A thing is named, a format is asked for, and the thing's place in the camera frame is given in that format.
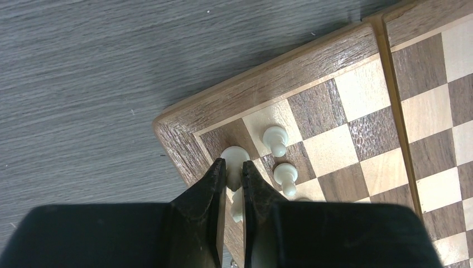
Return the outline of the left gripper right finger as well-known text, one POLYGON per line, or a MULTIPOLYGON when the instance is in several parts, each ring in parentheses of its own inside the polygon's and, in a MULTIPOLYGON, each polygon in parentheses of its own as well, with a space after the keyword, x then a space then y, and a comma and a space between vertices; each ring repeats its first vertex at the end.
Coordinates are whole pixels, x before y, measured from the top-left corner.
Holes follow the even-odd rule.
POLYGON ((287 200, 243 164, 245 267, 441 267, 417 215, 386 203, 287 200))

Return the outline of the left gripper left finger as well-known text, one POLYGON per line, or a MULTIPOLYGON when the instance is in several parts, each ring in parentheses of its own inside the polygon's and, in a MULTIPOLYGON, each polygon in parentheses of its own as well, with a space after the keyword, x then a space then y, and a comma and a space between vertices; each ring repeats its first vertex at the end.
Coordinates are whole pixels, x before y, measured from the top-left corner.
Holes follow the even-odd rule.
POLYGON ((218 158, 168 203, 33 208, 1 254, 2 267, 221 267, 226 162, 218 158))

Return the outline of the white chess knight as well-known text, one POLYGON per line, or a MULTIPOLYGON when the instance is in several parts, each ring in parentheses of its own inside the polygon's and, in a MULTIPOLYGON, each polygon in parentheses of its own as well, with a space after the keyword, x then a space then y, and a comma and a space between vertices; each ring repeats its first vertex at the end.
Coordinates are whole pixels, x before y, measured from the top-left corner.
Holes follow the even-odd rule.
POLYGON ((232 205, 230 214, 235 223, 243 220, 243 191, 240 187, 237 191, 233 192, 232 205))

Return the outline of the white chess rook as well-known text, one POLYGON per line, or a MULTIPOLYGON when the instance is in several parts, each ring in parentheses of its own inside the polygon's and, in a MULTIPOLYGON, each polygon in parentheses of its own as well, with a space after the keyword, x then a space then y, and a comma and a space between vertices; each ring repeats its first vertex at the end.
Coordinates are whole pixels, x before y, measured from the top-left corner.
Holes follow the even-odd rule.
POLYGON ((243 163, 250 160, 248 152, 239 146, 230 146, 220 155, 226 162, 226 185, 235 192, 241 187, 243 163))

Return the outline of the wooden chess board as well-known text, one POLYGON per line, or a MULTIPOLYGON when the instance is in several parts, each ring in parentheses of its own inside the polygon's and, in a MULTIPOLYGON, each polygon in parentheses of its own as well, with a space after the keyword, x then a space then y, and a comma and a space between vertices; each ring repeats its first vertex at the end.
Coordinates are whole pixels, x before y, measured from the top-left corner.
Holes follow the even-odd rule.
POLYGON ((192 185, 230 146, 288 199, 397 203, 444 267, 472 266, 472 2, 403 1, 166 108, 152 123, 192 185), (263 144, 288 133, 286 154, 263 144))

